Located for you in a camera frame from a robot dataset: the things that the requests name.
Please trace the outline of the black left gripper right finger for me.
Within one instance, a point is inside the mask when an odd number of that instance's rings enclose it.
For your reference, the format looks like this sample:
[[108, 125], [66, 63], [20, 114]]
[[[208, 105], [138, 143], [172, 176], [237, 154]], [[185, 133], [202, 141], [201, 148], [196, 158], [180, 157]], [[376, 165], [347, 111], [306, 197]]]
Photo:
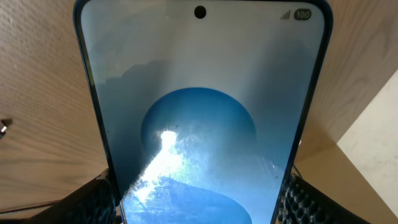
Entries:
[[279, 224], [369, 224], [292, 173], [280, 195]]

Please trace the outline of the blue Galaxy smartphone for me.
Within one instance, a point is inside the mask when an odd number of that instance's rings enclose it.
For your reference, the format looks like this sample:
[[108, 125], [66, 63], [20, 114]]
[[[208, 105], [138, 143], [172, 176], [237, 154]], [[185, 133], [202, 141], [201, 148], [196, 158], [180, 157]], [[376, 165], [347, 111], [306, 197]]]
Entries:
[[326, 1], [89, 0], [73, 21], [126, 223], [274, 223]]

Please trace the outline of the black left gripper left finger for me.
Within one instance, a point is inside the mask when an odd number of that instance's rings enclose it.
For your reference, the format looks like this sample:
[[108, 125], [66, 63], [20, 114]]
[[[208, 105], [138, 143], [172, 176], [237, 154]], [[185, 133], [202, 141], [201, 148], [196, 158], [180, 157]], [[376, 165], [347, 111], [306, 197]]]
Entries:
[[38, 224], [112, 224], [117, 198], [109, 170], [89, 181], [60, 202], [30, 218]]

